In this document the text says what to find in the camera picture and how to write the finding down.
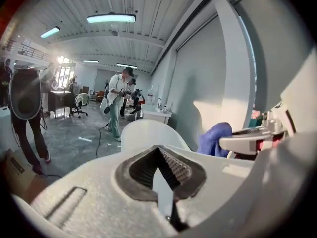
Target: concrete floor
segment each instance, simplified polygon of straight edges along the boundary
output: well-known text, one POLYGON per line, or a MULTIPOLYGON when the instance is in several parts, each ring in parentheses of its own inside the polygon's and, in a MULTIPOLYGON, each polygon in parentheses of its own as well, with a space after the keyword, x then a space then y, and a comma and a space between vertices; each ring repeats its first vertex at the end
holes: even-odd
MULTIPOLYGON (((110 119, 110 114, 101 116, 99 114, 100 102, 91 102, 88 106, 83 107, 83 111, 88 113, 77 114, 72 117, 68 116, 69 108, 58 110, 57 118, 51 112, 49 118, 45 118, 48 129, 44 132, 44 140, 51 154, 52 161, 46 164, 40 159, 42 172, 47 175, 65 174, 76 169, 83 163, 90 161, 96 157, 96 148, 98 146, 99 128, 105 126, 110 119), (87 138, 92 142, 83 141, 81 138, 87 138)), ((120 132, 129 124, 123 118, 119 118, 120 132)), ((101 129, 100 147, 98 148, 98 157, 111 155, 121 151, 120 142, 112 138, 112 134, 101 129)), ((37 154, 34 143, 31 144, 32 149, 37 154)), ((47 184, 50 185, 59 177, 44 177, 47 184)))

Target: hat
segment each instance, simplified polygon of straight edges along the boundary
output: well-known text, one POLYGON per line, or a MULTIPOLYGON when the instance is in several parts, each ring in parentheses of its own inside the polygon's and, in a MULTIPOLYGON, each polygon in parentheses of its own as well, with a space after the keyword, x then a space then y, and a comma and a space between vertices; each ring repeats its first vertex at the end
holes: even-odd
POLYGON ((134 74, 133 74, 133 69, 131 68, 131 67, 126 67, 123 71, 128 71, 128 73, 129 73, 129 75, 131 76, 131 77, 134 77, 134 74))
POLYGON ((131 82, 132 82, 133 85, 136 85, 135 78, 132 78, 132 79, 131 79, 131 82))

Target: cap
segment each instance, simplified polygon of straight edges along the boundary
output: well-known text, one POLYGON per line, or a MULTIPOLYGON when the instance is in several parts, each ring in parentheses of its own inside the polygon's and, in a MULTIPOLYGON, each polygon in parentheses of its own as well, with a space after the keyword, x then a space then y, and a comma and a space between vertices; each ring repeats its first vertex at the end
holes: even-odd
POLYGON ((128 71, 129 75, 131 77, 134 77, 134 74, 133 74, 133 69, 131 67, 126 67, 124 70, 128 71))

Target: fluorescent light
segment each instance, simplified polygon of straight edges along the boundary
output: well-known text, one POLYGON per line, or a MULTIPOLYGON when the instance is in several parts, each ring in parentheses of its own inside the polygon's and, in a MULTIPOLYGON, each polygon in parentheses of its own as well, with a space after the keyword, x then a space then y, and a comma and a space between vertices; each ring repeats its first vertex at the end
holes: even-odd
POLYGON ((100 14, 95 16, 87 17, 88 23, 98 23, 98 22, 135 22, 134 14, 100 14))
POLYGON ((99 61, 83 60, 83 62, 99 63, 99 61))
POLYGON ((53 29, 51 29, 51 30, 45 32, 44 34, 42 34, 41 38, 46 38, 46 37, 48 37, 48 36, 50 36, 52 34, 55 34, 55 33, 59 32, 59 31, 60 31, 60 28, 58 26, 56 26, 53 29))
POLYGON ((120 67, 130 67, 130 68, 132 68, 132 69, 137 69, 137 66, 126 65, 126 64, 120 64, 120 63, 117 63, 117 66, 120 66, 120 67))

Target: cardboard box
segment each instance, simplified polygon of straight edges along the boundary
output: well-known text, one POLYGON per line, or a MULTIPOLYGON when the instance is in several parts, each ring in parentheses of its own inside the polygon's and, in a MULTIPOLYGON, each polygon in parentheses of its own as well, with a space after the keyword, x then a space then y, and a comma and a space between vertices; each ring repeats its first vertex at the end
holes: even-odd
POLYGON ((2 170, 11 193, 30 204, 46 188, 46 183, 22 157, 14 154, 11 149, 7 150, 2 170))

